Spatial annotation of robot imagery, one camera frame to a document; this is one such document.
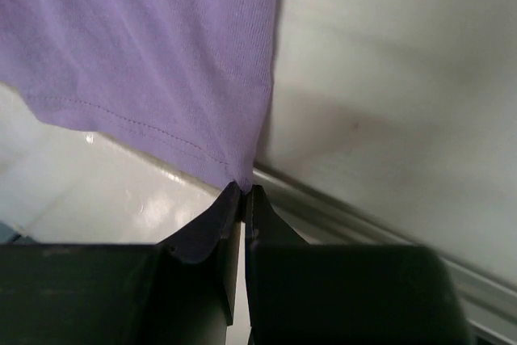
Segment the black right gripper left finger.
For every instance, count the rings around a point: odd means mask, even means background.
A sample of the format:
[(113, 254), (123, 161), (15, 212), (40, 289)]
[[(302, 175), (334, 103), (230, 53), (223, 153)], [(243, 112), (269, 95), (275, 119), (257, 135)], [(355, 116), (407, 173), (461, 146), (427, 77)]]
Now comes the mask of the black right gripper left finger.
[(1, 244), (4, 344), (222, 344), (233, 323), (241, 191), (154, 244)]

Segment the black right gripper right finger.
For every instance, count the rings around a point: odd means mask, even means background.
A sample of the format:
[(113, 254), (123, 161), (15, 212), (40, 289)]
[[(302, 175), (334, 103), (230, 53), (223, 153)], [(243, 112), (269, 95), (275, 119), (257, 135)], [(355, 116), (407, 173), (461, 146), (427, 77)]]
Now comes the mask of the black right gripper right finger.
[(451, 276), (425, 246), (310, 244), (264, 189), (246, 197), (253, 344), (470, 344)]

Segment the purple t shirt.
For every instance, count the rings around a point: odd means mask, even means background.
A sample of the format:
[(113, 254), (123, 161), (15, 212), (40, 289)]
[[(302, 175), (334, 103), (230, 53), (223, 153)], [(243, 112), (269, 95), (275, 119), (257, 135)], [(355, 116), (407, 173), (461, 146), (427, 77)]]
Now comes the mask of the purple t shirt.
[(46, 124), (252, 184), (278, 0), (1, 0), (1, 79)]

